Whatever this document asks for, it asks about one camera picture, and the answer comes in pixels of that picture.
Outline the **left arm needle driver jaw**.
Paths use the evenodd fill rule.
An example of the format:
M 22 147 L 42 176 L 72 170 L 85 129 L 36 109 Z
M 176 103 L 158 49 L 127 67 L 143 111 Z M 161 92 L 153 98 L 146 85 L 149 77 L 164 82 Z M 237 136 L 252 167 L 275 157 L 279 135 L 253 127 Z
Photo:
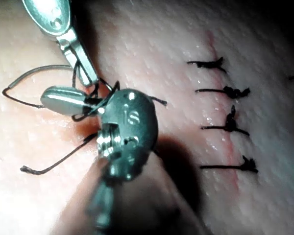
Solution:
M 76 31 L 71 27 L 66 33 L 69 48 L 73 55 L 76 57 L 77 61 L 81 65 L 81 78 L 80 81 L 85 87 L 95 85 L 98 83 L 98 75 L 94 68 L 92 61 L 90 60 L 87 52 L 85 51 L 83 45 L 81 44 Z
M 61 37 L 56 37 L 57 43 L 60 46 L 60 49 L 63 53 L 63 55 L 66 57 L 69 65 L 74 68 L 76 64 L 76 56 L 73 53 L 73 49 L 71 47 L 71 44 L 68 40 L 63 39 Z

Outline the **right arm needle driver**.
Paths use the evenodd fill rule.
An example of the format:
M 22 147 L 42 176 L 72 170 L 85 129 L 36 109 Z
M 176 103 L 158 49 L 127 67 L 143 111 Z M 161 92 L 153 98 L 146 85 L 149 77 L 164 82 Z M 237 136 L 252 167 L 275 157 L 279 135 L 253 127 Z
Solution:
M 145 93 L 123 89 L 107 96 L 89 116 L 100 116 L 98 152 L 108 160 L 106 181 L 131 181 L 140 175 L 158 138 L 155 105 Z

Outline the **left arm needle driver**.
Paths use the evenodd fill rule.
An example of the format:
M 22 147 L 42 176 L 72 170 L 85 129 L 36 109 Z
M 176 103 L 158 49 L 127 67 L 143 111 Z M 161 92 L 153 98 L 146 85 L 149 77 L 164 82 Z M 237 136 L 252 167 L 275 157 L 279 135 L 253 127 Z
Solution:
M 69 0 L 23 0 L 23 5 L 43 34 L 58 41 L 72 39 Z

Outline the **right arm needle driver jaw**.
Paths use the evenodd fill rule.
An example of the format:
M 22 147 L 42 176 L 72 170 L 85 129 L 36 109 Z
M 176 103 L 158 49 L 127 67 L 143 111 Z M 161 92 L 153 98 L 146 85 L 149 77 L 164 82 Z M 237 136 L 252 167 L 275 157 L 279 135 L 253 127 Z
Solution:
M 41 95 L 43 106 L 62 115 L 82 114 L 88 95 L 77 88 L 51 86 Z

